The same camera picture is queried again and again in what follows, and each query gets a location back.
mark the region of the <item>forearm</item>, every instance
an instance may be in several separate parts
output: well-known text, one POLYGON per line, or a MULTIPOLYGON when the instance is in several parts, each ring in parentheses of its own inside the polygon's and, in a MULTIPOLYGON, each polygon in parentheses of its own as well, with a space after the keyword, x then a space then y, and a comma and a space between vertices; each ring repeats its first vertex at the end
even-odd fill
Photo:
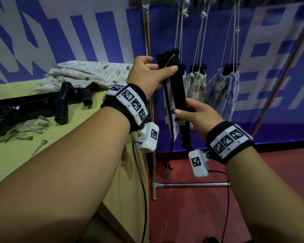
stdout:
POLYGON ((255 242, 304 242, 304 200, 253 147, 233 157, 226 174, 255 242))
POLYGON ((75 240, 109 189, 129 130, 104 107, 4 179, 0 238, 75 240))

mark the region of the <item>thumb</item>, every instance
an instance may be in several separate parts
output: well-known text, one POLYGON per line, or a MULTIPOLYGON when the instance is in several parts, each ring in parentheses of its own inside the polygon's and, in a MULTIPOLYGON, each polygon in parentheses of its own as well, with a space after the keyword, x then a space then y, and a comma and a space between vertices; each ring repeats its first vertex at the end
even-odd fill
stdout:
POLYGON ((173 112, 178 118, 187 120, 189 122, 194 121, 194 115, 196 114, 195 112, 187 112, 179 109, 175 109, 173 112))
POLYGON ((164 67, 154 72, 158 74, 158 82, 161 82, 162 80, 171 77, 176 71, 178 71, 178 66, 164 67))

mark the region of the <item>red floor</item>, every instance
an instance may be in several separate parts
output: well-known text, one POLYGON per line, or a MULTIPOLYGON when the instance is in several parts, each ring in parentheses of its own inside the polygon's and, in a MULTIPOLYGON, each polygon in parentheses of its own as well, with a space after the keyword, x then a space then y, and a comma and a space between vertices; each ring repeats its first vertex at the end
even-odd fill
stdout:
MULTIPOLYGON (((268 164, 304 198, 304 149, 263 153, 268 164)), ((224 171, 224 166, 210 161, 211 169, 224 171)), ((189 160, 171 161, 171 179, 164 179, 165 168, 157 163, 157 182, 226 182, 223 174, 196 178, 189 160)), ((226 209, 227 188, 159 188, 157 201, 151 200, 149 186, 150 242, 202 243, 205 237, 221 238, 226 209)), ((230 190, 230 212, 225 243, 250 240, 239 207, 230 190)))

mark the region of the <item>black cable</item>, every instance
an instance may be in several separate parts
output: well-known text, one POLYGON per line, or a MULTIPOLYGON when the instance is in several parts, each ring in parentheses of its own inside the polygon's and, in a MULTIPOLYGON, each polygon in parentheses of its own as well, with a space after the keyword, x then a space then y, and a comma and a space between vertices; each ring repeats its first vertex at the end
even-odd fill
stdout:
MULTIPOLYGON (((208 172, 217 172, 217 173, 222 173, 222 174, 226 175, 225 172, 219 171, 219 170, 209 170, 208 172)), ((229 180, 227 180, 227 211, 226 211, 226 218, 225 218, 225 223, 224 223, 224 229, 223 229, 223 233, 222 233, 221 243, 223 243, 223 240, 224 240, 227 220, 229 218, 229 208, 230 208, 230 187, 229 187, 229 180)))
POLYGON ((142 179, 142 176, 141 176, 140 168, 138 167, 138 162, 137 162, 136 155, 135 155, 134 142, 132 142, 132 149, 133 149, 133 155, 134 155, 134 160, 135 160, 135 164, 136 164, 138 176, 140 177, 140 181, 141 181, 141 185, 142 185, 142 189, 143 189, 143 195, 144 195, 145 215, 144 215, 143 235, 142 235, 142 240, 141 240, 141 243, 143 243, 143 242, 144 242, 144 237, 145 237, 145 231, 146 231, 146 223, 147 223, 147 201, 146 201, 146 192, 145 192, 144 183, 143 183, 143 179, 142 179))
POLYGON ((169 95, 168 95, 168 87, 167 87, 167 81, 163 80, 163 88, 164 88, 164 95, 166 98, 166 103, 167 103, 167 110, 168 110, 168 116, 169 116, 169 121, 170 121, 170 127, 171 127, 171 146, 170 146, 170 151, 169 151, 169 157, 166 162, 163 163, 164 167, 167 169, 172 170, 170 167, 170 159, 171 159, 171 153, 172 153, 172 148, 173 148, 173 143, 174 143, 174 132, 173 132, 173 121, 172 121, 172 114, 171 114, 171 108, 170 108, 170 102, 169 102, 169 95))

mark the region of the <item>wristband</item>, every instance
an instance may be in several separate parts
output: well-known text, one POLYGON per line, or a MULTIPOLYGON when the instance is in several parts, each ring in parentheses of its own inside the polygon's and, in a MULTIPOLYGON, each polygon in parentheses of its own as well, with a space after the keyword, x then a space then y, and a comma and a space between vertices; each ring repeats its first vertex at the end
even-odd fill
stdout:
POLYGON ((125 115, 131 124, 130 133, 144 127, 147 98, 139 86, 119 82, 107 90, 103 101, 100 108, 110 106, 125 115))
POLYGON ((240 126, 224 121, 207 134, 206 147, 213 159, 226 165, 236 154, 253 146, 252 139, 240 126))

